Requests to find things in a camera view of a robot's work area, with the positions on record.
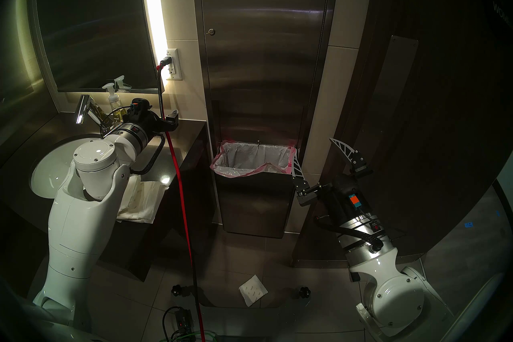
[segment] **green cable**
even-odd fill
[[[192,336],[192,335],[199,335],[201,334],[201,332],[193,332],[191,334],[187,334],[187,335],[180,335],[180,336],[177,336],[176,338],[173,338],[172,340],[170,340],[170,342],[174,341],[174,340],[179,340],[179,339],[182,339],[182,338],[185,338],[186,336]],[[208,335],[210,336],[214,342],[217,342],[217,339],[215,339],[215,336],[213,334],[211,334],[210,332],[206,332],[205,331],[205,335]],[[161,339],[160,342],[167,342],[165,339]]]

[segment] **black knob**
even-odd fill
[[[308,289],[308,287],[299,288],[299,296],[301,298],[310,298],[310,290]]]
[[[179,284],[173,286],[173,289],[171,290],[174,296],[178,296],[182,294],[182,287],[180,287]]]

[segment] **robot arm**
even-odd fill
[[[340,234],[349,271],[365,273],[370,279],[362,294],[363,302],[356,307],[360,321],[377,341],[435,340],[433,330],[442,332],[450,324],[446,318],[452,314],[422,275],[409,267],[397,271],[397,248],[358,186],[357,180],[372,171],[360,152],[339,140],[330,140],[342,152],[350,175],[342,174],[329,184],[310,187],[294,158],[292,177],[300,205],[316,199],[325,205],[328,215],[316,217],[314,223]],[[424,306],[429,310],[423,314]],[[397,335],[389,338],[380,327],[392,329]],[[403,338],[400,332],[405,328],[408,331]]]
[[[122,125],[80,145],[73,154],[48,219],[47,277],[34,299],[58,323],[90,332],[91,272],[109,241],[130,173],[149,171],[163,142],[143,171],[129,165],[154,136],[178,126],[178,113],[164,121],[150,108],[147,100],[134,99]]]

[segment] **sink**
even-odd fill
[[[54,199],[68,174],[73,152],[77,147],[97,138],[80,138],[60,145],[48,153],[36,166],[30,178],[30,188],[39,197]]]

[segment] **trash bag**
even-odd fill
[[[256,144],[221,142],[219,154],[215,157],[211,169],[218,175],[227,178],[249,176],[259,172],[292,173],[292,163],[296,148]]]

